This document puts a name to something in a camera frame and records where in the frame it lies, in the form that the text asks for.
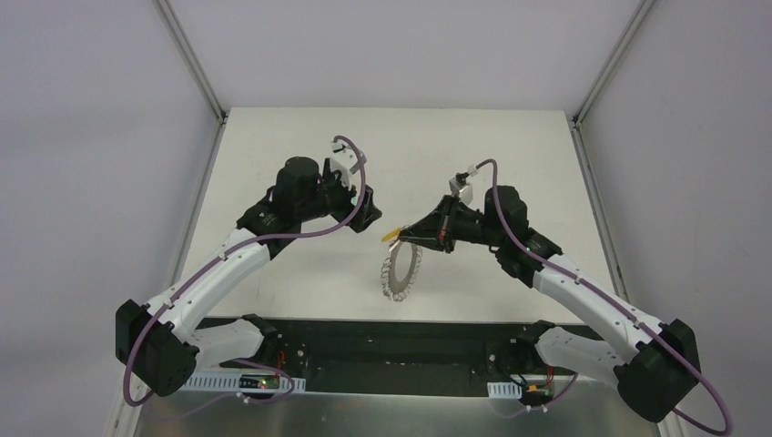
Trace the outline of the yellow tagged key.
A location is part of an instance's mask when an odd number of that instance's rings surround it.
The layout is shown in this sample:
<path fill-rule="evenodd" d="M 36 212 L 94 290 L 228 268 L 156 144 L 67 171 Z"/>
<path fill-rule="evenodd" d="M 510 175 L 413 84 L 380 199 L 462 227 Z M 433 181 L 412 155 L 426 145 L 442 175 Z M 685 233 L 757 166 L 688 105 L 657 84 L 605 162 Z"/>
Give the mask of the yellow tagged key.
<path fill-rule="evenodd" d="M 381 238 L 381 242 L 388 245 L 394 244 L 399 239 L 401 231 L 402 227 L 398 227 L 390 231 L 387 235 Z"/>

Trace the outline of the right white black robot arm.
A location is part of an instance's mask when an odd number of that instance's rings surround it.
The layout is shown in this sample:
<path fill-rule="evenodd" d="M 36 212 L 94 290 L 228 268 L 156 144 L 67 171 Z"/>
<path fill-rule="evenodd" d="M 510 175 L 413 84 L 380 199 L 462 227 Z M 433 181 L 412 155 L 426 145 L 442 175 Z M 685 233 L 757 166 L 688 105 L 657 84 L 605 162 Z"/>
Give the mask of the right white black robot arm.
<path fill-rule="evenodd" d="M 700 367 L 694 331 L 679 319 L 664 323 L 613 292 L 592 289 L 562 249 L 530 227 L 527 214 L 512 186 L 488 189 L 483 209 L 446 195 L 398 239 L 446 253 L 458 241 L 487 247 L 509 276 L 560 303 L 600 337 L 591 340 L 540 320 L 518 339 L 522 369 L 537 373 L 553 366 L 583 374 L 616 389 L 640 417 L 662 421 L 697 385 L 689 371 Z"/>

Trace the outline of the large metal disc keyring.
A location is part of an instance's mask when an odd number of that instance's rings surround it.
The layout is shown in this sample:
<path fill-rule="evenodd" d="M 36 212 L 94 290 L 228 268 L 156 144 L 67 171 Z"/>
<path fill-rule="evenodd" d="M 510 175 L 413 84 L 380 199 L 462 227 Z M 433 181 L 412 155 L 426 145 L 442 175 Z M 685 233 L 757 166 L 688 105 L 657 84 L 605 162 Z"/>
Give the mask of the large metal disc keyring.
<path fill-rule="evenodd" d="M 422 264 L 422 248 L 399 241 L 388 244 L 387 254 L 381 265 L 381 292 L 393 302 L 402 302 L 411 293 Z"/>

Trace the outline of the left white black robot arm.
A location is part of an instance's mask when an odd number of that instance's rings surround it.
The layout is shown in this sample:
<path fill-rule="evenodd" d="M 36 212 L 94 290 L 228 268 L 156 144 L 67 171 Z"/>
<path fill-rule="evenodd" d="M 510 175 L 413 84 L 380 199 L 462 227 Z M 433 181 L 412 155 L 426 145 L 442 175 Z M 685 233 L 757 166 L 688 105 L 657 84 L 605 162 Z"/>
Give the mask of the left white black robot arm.
<path fill-rule="evenodd" d="M 346 152 L 322 164 L 289 158 L 273 186 L 237 220 L 218 249 L 196 271 L 144 304 L 125 301 L 116 311 L 116 356 L 126 367 L 123 396 L 135 400 L 137 376 L 149 395 L 168 396 L 199 370 L 245 358 L 267 368 L 278 344 L 270 325 L 247 314 L 217 328 L 199 324 L 244 279 L 267 266 L 297 239 L 317 238 L 348 227 L 361 233 L 381 217 L 366 183 L 366 158 Z"/>

